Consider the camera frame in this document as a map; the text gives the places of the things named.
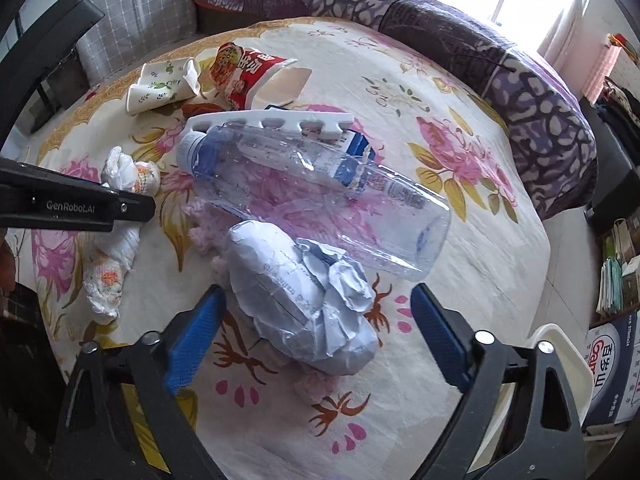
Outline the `lower Ganten cardboard box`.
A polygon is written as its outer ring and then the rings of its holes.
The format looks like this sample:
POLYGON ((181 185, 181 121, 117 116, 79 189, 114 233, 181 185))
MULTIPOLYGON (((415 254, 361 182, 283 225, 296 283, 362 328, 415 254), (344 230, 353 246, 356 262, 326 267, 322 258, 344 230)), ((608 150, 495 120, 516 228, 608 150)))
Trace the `lower Ganten cardboard box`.
POLYGON ((639 409, 639 311, 593 327, 584 359, 593 376, 593 392, 584 427, 630 422, 639 409))

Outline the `blue-white paper ball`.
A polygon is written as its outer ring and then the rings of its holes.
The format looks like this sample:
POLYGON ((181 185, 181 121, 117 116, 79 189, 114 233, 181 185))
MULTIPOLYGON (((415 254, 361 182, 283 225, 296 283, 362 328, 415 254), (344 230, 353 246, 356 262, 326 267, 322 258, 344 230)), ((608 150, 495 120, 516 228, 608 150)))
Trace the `blue-white paper ball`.
POLYGON ((222 254, 240 309, 279 352, 332 376, 373 360, 374 292, 346 250, 247 220, 230 228, 222 254))

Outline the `white tissue wad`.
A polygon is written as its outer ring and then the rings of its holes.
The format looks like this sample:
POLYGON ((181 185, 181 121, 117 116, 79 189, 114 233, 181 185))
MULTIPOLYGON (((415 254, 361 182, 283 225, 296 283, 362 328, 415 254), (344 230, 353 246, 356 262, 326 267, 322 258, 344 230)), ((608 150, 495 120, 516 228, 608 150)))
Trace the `white tissue wad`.
MULTIPOLYGON (((154 162, 135 162, 120 146, 108 153, 101 171, 104 188, 154 197, 160 170, 154 162)), ((119 316, 124 281, 140 244, 140 222, 116 221, 111 233, 96 235, 85 258, 84 291, 94 320, 101 325, 119 316)))

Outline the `pink storage cabinet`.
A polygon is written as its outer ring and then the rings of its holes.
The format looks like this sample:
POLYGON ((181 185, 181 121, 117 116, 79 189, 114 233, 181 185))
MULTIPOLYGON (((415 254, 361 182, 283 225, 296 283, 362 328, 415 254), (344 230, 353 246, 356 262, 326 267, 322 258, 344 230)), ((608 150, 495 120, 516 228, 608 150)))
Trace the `pink storage cabinet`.
POLYGON ((582 96, 590 105, 596 104, 607 79, 638 99, 639 51, 622 34, 608 34, 582 86, 582 96))

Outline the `orange brown wrapper scrap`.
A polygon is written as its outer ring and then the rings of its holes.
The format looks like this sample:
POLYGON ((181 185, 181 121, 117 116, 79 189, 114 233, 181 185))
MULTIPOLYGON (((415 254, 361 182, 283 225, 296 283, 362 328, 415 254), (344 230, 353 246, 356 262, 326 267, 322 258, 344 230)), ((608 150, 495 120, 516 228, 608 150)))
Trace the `orange brown wrapper scrap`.
POLYGON ((204 114, 221 113, 224 112, 224 108, 209 102, 185 102, 181 107, 181 111, 184 119, 190 119, 204 114))

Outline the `clear plastic water bottle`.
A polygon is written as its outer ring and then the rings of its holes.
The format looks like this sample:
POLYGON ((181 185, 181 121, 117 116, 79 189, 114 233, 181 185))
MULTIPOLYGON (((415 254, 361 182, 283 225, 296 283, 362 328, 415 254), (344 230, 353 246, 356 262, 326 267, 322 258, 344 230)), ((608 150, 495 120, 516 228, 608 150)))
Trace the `clear plastic water bottle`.
POLYGON ((267 128, 184 132, 178 167, 196 195, 241 220, 348 251, 364 266, 421 281, 450 226, 446 198, 367 157, 267 128))

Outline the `blue white carton box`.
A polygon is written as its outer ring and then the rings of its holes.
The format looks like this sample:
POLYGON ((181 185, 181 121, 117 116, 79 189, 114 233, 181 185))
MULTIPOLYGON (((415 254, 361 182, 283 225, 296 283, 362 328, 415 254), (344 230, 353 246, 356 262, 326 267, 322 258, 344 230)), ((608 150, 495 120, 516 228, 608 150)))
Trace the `blue white carton box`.
MULTIPOLYGON (((346 113, 339 107, 323 104, 307 104, 292 108, 296 112, 314 112, 314 113, 346 113)), ((341 129, 340 137, 337 134, 327 134, 324 127, 306 123, 303 126, 302 135, 309 139, 333 145, 341 151, 356 157, 368 156, 375 160, 376 154, 369 140, 363 134, 363 126, 354 116, 352 126, 348 129, 341 129)))

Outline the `wooden bookshelf with books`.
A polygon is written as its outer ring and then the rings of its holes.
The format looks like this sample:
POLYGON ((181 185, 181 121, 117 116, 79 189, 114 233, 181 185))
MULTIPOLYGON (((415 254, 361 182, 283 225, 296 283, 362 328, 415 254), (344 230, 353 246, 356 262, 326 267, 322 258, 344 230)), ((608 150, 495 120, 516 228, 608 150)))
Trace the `wooden bookshelf with books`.
POLYGON ((602 249, 595 323, 639 309, 639 209, 599 237, 602 249))

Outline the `white floral paper cup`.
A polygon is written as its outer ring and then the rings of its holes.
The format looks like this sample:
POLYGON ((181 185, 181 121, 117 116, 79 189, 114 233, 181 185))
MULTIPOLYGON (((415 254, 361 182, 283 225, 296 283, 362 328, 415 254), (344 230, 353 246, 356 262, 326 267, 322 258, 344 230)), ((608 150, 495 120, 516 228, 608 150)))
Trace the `white floral paper cup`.
POLYGON ((126 113, 134 116, 198 96, 200 73, 195 58, 145 63, 138 80, 128 89, 126 113))

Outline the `dark storage bench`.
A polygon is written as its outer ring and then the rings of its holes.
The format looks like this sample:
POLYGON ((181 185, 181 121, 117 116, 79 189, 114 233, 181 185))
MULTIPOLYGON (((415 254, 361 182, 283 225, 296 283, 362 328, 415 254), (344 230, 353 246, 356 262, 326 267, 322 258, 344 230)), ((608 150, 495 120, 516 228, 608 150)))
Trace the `dark storage bench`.
POLYGON ((617 139, 586 98, 579 101, 597 142, 598 176, 585 218, 594 234, 602 236, 618 219, 626 219, 639 207, 639 171, 617 139))

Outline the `purple patterned quilt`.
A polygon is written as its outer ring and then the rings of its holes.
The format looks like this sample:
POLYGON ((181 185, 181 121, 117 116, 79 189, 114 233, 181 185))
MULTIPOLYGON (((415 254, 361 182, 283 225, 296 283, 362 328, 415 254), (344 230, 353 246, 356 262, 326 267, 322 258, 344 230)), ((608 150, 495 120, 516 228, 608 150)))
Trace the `purple patterned quilt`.
POLYGON ((516 169, 541 219, 585 206, 598 178, 597 142, 551 65, 439 0, 194 0, 258 21, 321 16, 370 27, 444 68, 506 126, 516 169))

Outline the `grey checked cushion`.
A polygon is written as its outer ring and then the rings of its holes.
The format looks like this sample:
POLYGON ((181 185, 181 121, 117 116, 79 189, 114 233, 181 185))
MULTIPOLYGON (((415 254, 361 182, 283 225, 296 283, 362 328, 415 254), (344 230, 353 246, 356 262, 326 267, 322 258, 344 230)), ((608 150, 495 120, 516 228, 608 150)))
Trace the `grey checked cushion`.
POLYGON ((95 86, 161 47, 196 32, 192 0, 89 0, 104 13, 76 44, 95 86))

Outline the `pile of folded clothes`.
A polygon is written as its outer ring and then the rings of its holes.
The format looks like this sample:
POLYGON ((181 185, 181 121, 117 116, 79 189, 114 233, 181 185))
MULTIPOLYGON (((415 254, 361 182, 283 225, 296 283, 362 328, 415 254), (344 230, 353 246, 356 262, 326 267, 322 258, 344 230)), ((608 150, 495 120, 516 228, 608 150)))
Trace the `pile of folded clothes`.
POLYGON ((605 77, 596 110, 621 141, 639 149, 639 101, 630 91, 605 77))

